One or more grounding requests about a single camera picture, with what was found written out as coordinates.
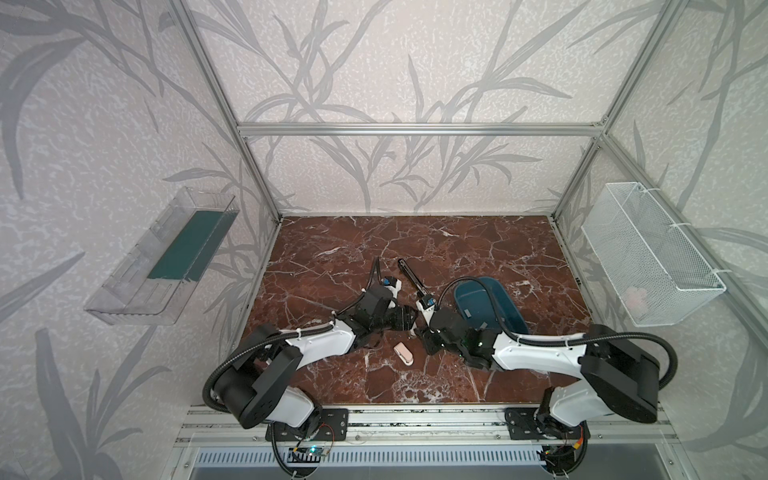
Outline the black stapler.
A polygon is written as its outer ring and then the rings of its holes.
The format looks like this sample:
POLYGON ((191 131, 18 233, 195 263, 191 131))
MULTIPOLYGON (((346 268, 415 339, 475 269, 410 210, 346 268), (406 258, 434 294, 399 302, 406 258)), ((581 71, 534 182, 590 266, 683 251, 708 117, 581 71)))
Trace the black stapler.
POLYGON ((407 261, 404 258, 399 258, 397 260, 397 265, 400 271, 405 275, 405 277, 414 285, 418 298, 423 298, 424 296, 429 294, 429 291, 427 290, 424 283, 416 275, 416 273, 408 265, 407 261))

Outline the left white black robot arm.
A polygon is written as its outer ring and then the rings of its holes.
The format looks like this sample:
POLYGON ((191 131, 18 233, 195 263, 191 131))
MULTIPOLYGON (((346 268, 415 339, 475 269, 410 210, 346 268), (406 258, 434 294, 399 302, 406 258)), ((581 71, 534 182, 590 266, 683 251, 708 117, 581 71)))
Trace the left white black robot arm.
POLYGON ((245 429, 267 423, 298 435, 315 433, 322 407, 291 385, 294 375, 320 360, 361 350, 385 331, 410 330, 417 312, 398 301, 401 288, 400 280, 381 274, 375 258, 360 295, 334 311, 329 322, 294 330, 259 326, 207 378, 205 405, 232 414, 245 429))

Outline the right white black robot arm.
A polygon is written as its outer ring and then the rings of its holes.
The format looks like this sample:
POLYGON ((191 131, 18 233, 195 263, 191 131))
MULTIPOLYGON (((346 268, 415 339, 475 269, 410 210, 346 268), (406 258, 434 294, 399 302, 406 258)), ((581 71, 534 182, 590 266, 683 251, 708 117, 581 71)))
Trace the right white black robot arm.
POLYGON ((652 424, 658 418, 658 394, 674 379, 679 360, 665 339, 645 332, 616 332, 593 325, 581 334, 520 334, 505 324, 496 300, 490 302, 497 330, 475 329, 457 311, 445 308, 423 282, 412 278, 417 308, 426 321, 419 335, 430 354, 442 350, 479 370, 535 370, 574 378, 566 387, 548 388, 532 427, 561 438, 585 421, 617 414, 652 424))

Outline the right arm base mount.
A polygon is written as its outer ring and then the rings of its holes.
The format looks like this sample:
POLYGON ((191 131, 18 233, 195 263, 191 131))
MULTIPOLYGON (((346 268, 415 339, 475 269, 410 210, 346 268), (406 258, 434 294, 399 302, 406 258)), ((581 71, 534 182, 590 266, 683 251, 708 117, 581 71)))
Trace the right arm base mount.
POLYGON ((504 410, 505 425, 511 440, 575 442, 581 437, 587 440, 591 438, 586 421, 577 427, 570 427, 551 415, 550 403, 554 391, 554 387, 547 388, 538 406, 509 407, 504 410))

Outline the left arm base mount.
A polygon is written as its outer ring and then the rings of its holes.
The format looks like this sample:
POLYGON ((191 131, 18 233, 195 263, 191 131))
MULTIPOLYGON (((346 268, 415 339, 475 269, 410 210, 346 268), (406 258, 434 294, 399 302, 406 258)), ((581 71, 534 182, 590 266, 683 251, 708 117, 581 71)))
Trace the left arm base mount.
POLYGON ((299 427, 273 422, 267 426, 266 440, 276 438, 277 442, 343 441, 349 425, 349 410, 346 408, 321 408, 313 412, 299 427))

